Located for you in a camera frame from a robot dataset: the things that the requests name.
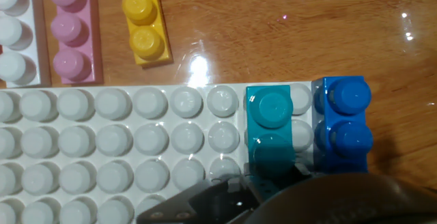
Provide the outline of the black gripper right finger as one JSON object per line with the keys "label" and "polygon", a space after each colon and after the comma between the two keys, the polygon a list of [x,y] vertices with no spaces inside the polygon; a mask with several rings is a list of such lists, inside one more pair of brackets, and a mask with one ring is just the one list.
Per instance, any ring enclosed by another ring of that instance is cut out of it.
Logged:
{"label": "black gripper right finger", "polygon": [[310,172],[310,170],[307,168],[306,165],[302,163],[296,163],[294,167],[296,168],[294,170],[295,182],[302,182],[305,180],[309,180],[313,177],[312,173]]}

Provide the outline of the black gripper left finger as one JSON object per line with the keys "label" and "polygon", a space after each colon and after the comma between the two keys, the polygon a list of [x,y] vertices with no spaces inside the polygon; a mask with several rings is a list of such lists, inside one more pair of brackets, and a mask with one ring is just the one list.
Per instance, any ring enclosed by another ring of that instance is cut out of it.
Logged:
{"label": "black gripper left finger", "polygon": [[145,210],[137,224],[244,223],[263,202],[262,175],[256,170],[202,180],[177,195]]}

